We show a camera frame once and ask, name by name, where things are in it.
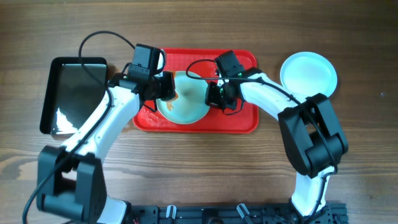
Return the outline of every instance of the wooden table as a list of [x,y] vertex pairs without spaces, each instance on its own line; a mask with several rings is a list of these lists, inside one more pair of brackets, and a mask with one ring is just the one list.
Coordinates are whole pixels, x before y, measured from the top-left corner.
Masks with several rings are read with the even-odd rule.
[[[398,223],[396,1],[33,2],[0,6],[0,223],[21,222],[38,153],[61,143],[39,131],[52,59],[77,55],[97,30],[159,47],[250,50],[275,81],[289,55],[324,55],[338,72],[331,101],[349,141],[326,198],[347,203],[350,223]],[[98,36],[83,54],[121,68],[133,51]],[[145,133],[130,122],[104,163],[108,193],[135,205],[287,202],[295,171],[279,125],[260,117],[248,135]],[[29,220],[65,221],[35,204]]]

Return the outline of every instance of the red tray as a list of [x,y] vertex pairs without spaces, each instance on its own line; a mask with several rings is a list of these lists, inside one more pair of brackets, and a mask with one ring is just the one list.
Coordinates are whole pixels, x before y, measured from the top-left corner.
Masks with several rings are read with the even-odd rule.
[[[227,50],[220,49],[164,49],[167,63],[164,70],[185,71],[187,67],[198,59],[214,59]],[[246,68],[256,67],[257,60],[247,50],[234,50],[238,60]],[[216,65],[202,62],[194,65],[190,71],[204,77],[216,77]],[[255,130],[259,123],[259,109],[256,105],[245,103],[244,108],[237,114],[226,116],[221,110],[210,108],[204,118],[193,124],[175,124],[165,119],[160,112],[152,113],[142,107],[133,118],[137,128],[143,131],[160,131],[174,133],[233,133],[248,134]]]

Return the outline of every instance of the black container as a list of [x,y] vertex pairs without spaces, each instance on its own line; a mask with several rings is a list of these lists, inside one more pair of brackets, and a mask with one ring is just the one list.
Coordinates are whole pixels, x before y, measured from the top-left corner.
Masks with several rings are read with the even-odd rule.
[[85,57],[86,67],[104,85],[96,83],[78,63],[77,57],[57,57],[51,63],[40,131],[71,134],[78,130],[101,102],[105,93],[106,60]]

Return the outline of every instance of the wooden surface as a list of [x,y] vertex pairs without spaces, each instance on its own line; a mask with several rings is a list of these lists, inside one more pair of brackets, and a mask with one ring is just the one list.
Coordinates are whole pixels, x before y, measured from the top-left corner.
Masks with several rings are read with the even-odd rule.
[[[324,55],[338,72],[331,101],[349,141],[326,198],[347,203],[350,223],[398,223],[397,1],[84,2],[0,6],[0,223],[21,222],[38,153],[61,143],[39,131],[52,59],[77,55],[97,30],[159,47],[250,50],[275,81],[289,55]],[[132,54],[109,36],[83,51],[118,68]],[[130,122],[104,164],[108,193],[135,205],[287,202],[295,171],[279,125],[260,117],[248,135],[145,133]],[[63,221],[35,204],[29,220]]]

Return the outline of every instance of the round white plate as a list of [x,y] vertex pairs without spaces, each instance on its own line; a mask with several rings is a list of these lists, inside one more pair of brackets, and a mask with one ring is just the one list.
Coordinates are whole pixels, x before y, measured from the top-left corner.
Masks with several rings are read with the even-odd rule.
[[337,87],[337,73],[325,57],[313,52],[299,52],[283,63],[280,82],[294,93],[307,96],[322,93],[329,97]]
[[[200,77],[193,72],[189,74]],[[207,82],[188,78],[185,71],[176,72],[174,81],[178,98],[169,105],[157,99],[157,109],[167,120],[176,124],[192,124],[202,119],[210,109],[205,104]]]

